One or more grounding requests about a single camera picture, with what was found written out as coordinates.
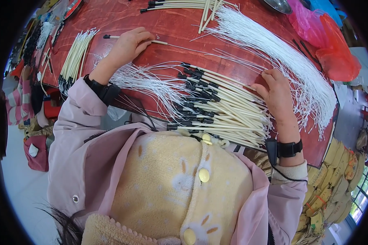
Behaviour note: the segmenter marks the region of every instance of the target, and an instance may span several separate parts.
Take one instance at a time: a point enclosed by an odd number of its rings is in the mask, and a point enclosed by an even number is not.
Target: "pink striped fabric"
[[[18,87],[5,98],[8,125],[18,125],[34,117],[30,97],[30,81],[23,81],[20,77]]]

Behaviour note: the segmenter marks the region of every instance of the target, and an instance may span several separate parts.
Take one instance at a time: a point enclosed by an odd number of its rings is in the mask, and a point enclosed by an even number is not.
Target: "red bag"
[[[317,50],[316,57],[330,79],[352,81],[360,72],[360,62],[357,57],[350,53],[350,49],[335,21],[328,14],[324,14],[319,18],[328,37],[329,46]]]
[[[310,11],[299,0],[288,0],[288,3],[293,13],[287,17],[297,34],[319,49],[328,47],[329,39],[319,19],[325,12],[320,9]]]

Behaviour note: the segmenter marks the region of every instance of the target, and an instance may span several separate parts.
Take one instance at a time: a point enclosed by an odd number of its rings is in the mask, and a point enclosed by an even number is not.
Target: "black wristband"
[[[297,144],[294,142],[286,144],[278,142],[277,149],[279,158],[294,157],[296,153],[299,153],[303,150],[303,142],[301,141],[301,139]]]
[[[106,106],[109,106],[120,93],[117,85],[109,83],[108,86],[104,86],[95,80],[90,80],[88,74],[84,76],[84,81]]]

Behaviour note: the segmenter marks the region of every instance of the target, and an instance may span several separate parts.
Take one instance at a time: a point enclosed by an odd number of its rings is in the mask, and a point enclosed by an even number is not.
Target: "white tissue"
[[[29,148],[29,154],[30,156],[32,157],[35,157],[38,153],[38,148],[35,147],[33,144],[30,145],[30,148]]]

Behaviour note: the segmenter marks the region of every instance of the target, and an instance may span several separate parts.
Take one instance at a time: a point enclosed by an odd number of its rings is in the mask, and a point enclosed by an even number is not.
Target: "hand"
[[[22,80],[27,81],[29,80],[31,68],[30,66],[24,66],[21,72]]]
[[[108,56],[103,58],[90,73],[89,79],[107,85],[117,69],[135,59],[154,39],[154,35],[147,32],[144,27],[121,34]]]
[[[292,95],[288,78],[284,77],[278,70],[265,70],[262,77],[268,84],[270,90],[267,90],[260,84],[253,84],[255,89],[266,102],[267,108],[276,122],[297,120],[293,113]]]
[[[146,31],[144,27],[125,32],[118,38],[106,59],[117,70],[135,59],[154,39],[154,35]]]

